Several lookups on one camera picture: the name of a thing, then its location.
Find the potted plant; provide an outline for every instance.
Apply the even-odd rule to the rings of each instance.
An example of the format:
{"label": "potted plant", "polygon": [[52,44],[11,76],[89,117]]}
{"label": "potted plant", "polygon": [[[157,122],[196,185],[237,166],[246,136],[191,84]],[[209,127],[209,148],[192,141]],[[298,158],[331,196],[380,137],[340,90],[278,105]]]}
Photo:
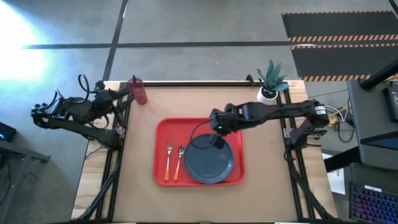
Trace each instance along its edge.
{"label": "potted plant", "polygon": [[278,96],[279,91],[283,91],[289,87],[288,84],[284,83],[286,75],[279,76],[282,64],[279,63],[274,68],[274,63],[271,60],[268,65],[267,73],[264,76],[260,69],[257,69],[259,74],[259,81],[261,88],[257,94],[257,101],[261,103],[267,103],[270,100],[274,100]]}

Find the dark blue plate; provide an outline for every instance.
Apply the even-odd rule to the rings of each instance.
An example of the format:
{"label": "dark blue plate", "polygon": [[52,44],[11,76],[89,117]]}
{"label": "dark blue plate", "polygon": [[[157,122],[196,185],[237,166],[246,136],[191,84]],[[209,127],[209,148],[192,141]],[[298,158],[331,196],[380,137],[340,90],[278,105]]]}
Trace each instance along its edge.
{"label": "dark blue plate", "polygon": [[203,184],[215,184],[228,176],[233,167],[233,153],[229,144],[215,134],[202,134],[185,148],[184,166],[190,176]]}

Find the brown table surface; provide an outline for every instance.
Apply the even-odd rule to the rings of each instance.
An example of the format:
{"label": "brown table surface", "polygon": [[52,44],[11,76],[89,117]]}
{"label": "brown table surface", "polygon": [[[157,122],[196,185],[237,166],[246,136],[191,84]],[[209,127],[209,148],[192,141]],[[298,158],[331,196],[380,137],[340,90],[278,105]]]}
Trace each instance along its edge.
{"label": "brown table surface", "polygon": [[[288,83],[293,103],[307,99],[303,81],[291,80]],[[107,88],[114,90],[117,90],[119,85],[120,82],[106,82]],[[161,187],[152,178],[154,131],[156,124],[161,119],[182,116],[205,117],[210,113],[210,108],[223,109],[226,103],[238,104],[255,101],[257,91],[258,87],[147,88],[148,104],[133,105],[130,110],[129,125],[131,127],[145,125],[145,127],[130,128],[127,132],[113,220],[116,222],[296,220],[287,163],[282,158],[284,146],[279,120],[267,121],[256,128],[244,130],[246,178],[239,185]],[[189,99],[188,102],[191,102],[190,106],[186,106],[187,99]],[[193,102],[197,101],[201,102],[201,107],[191,106]],[[183,110],[176,110],[176,108],[183,107]],[[297,118],[296,121],[299,126],[303,119]],[[104,125],[104,120],[96,121],[95,125]],[[272,145],[272,150],[261,149],[265,142]],[[317,141],[311,140],[310,143],[317,144]],[[98,147],[97,142],[90,141],[87,153]],[[101,149],[85,161],[72,218],[76,218],[84,212],[98,193],[105,157],[106,149]],[[320,148],[304,149],[303,158],[311,191],[326,210],[336,217],[335,204]],[[103,216],[106,216],[108,211],[109,194],[110,190],[105,198]],[[301,191],[300,199],[303,212],[307,217],[305,198]]]}

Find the red tray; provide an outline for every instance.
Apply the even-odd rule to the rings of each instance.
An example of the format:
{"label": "red tray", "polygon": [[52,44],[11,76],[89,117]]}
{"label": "red tray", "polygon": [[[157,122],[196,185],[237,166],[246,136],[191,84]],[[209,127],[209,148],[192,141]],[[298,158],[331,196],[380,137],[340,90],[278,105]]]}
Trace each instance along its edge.
{"label": "red tray", "polygon": [[[163,186],[203,186],[209,184],[202,184],[193,180],[188,172],[185,170],[183,164],[183,157],[181,157],[180,170],[178,180],[174,180],[174,173],[178,162],[178,148],[180,145],[186,146],[189,142],[189,135],[192,129],[202,121],[208,118],[166,118],[160,121],[156,127],[155,137],[155,151],[154,151],[154,179],[159,185]],[[214,133],[210,129],[209,124],[201,125],[194,134],[194,137],[205,134]],[[244,158],[243,158],[243,143],[242,132],[232,133],[224,137],[224,139],[231,146],[234,165],[231,173],[217,184],[212,185],[236,185],[239,184],[245,176]],[[173,150],[170,154],[169,164],[169,180],[164,180],[164,174],[167,165],[167,142],[171,141]]]}

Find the succulent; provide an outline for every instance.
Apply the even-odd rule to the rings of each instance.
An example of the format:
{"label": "succulent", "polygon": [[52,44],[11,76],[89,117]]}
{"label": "succulent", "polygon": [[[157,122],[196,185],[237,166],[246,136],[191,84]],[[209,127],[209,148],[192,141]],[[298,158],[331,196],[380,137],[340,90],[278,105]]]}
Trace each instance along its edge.
{"label": "succulent", "polygon": [[257,73],[259,74],[260,85],[268,94],[273,94],[275,91],[283,91],[286,90],[289,85],[284,83],[284,78],[287,75],[279,76],[280,69],[282,68],[282,64],[279,63],[274,68],[274,63],[272,60],[269,62],[267,73],[264,76],[260,69],[257,68]]}

